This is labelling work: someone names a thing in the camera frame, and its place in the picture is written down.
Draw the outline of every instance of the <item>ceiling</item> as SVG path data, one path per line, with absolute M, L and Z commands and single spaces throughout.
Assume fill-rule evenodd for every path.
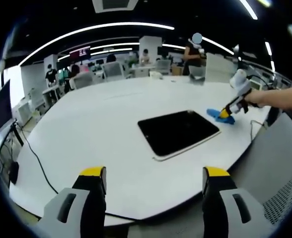
M 84 27 L 113 22 L 147 22 L 172 26 L 166 30 L 147 26 L 114 26 L 85 31 L 59 40 L 31 57 L 25 64 L 42 60 L 68 48 L 88 42 L 115 38 L 161 36 L 167 44 L 184 46 L 187 38 L 195 32 L 201 33 L 219 44 L 233 48 L 240 44 L 244 51 L 254 53 L 261 64 L 270 67 L 265 40 L 270 42 L 276 70 L 292 77 L 292 37 L 287 25 L 292 23 L 292 0 L 272 0 L 265 8 L 257 0 L 247 0 L 258 20 L 253 20 L 239 0 L 139 0 L 132 11 L 95 13 L 92 0 L 81 1 L 38 1 L 20 8 L 17 31 L 8 64 L 18 64 L 30 52 L 68 32 Z M 110 40 L 104 44 L 138 42 Z M 206 51 L 223 50 L 203 42 Z

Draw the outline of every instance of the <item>blue cloth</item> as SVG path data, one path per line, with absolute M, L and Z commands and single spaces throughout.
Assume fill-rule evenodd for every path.
M 235 120 L 232 116 L 229 116 L 228 118 L 220 118 L 220 111 L 218 110 L 207 109 L 207 114 L 212 116 L 217 122 L 228 123 L 231 125 L 235 123 Z

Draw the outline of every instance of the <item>black shirt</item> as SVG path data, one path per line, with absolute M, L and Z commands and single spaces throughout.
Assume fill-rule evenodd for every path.
M 46 79 L 48 79 L 48 81 L 50 82 L 50 83 L 53 83 L 55 80 L 56 80 L 56 74 L 57 74 L 58 72 L 55 70 L 55 69 L 52 69 L 52 70 L 50 70 L 50 71 L 48 71 L 47 73 L 46 73 Z
M 193 55 L 199 55 L 199 49 L 196 49 L 189 41 L 187 41 L 186 43 L 186 47 L 189 47 L 189 55 L 193 56 Z M 189 75 L 189 66 L 193 65 L 193 66 L 197 66 L 200 67 L 201 66 L 201 60 L 200 59 L 189 59 L 185 62 L 185 66 L 184 66 L 184 71 L 183 71 L 183 75 Z

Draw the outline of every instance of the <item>yellow object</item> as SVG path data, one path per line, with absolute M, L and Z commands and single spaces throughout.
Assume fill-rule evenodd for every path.
M 226 109 L 223 109 L 219 115 L 220 118 L 228 118 L 229 116 L 230 115 L 227 113 Z
M 92 167 L 92 168 L 88 168 L 83 170 L 80 175 L 83 176 L 101 176 L 103 168 L 105 168 L 104 166 L 101 167 Z
M 230 174 L 227 171 L 220 168 L 210 166 L 205 166 L 205 168 L 207 169 L 210 177 L 230 176 Z

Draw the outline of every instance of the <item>white table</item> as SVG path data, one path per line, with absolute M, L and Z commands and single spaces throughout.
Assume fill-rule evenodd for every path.
M 66 94 L 28 137 L 52 186 L 57 191 L 72 187 L 83 169 L 104 165 L 107 212 L 134 219 L 167 211 L 201 192 L 203 167 L 228 170 L 251 143 L 250 121 L 263 123 L 269 107 L 238 113 L 234 125 L 217 123 L 206 110 L 222 109 L 234 97 L 234 89 L 225 83 L 187 82 L 187 76 L 133 78 Z M 153 160 L 138 121 L 184 110 L 196 111 L 221 133 L 167 161 Z M 253 138 L 260 127 L 253 124 Z M 28 146 L 17 161 L 19 174 L 16 185 L 10 185 L 10 197 L 42 217 L 55 193 Z M 104 225 L 129 222 L 106 216 Z
M 44 90 L 44 91 L 42 92 L 43 100 L 45 101 L 45 105 L 46 105 L 46 107 L 49 108 L 49 107 L 51 106 L 51 97 L 50 97 L 50 93 L 51 93 L 52 91 L 55 92 L 56 98 L 57 98 L 57 100 L 59 100 L 60 95 L 59 95 L 59 93 L 57 92 L 58 89 L 60 90 L 60 86 L 57 84 L 57 85 L 55 85 L 55 86 L 52 86 L 52 87 L 47 88 L 46 90 Z

